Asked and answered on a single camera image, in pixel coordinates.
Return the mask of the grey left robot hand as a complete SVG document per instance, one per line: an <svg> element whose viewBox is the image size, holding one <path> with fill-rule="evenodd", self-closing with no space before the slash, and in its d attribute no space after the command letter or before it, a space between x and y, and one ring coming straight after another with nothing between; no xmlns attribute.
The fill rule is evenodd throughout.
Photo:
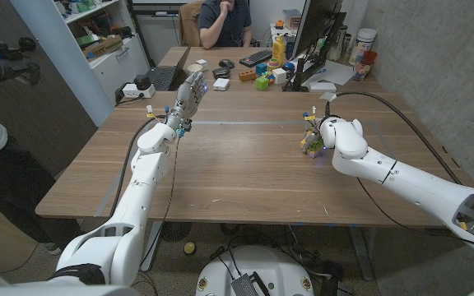
<svg viewBox="0 0 474 296"><path fill-rule="evenodd" d="M166 115L165 125L178 132L198 110L202 97L207 93L207 86L202 72L194 72L182 83L176 94L176 100Z"/></svg>

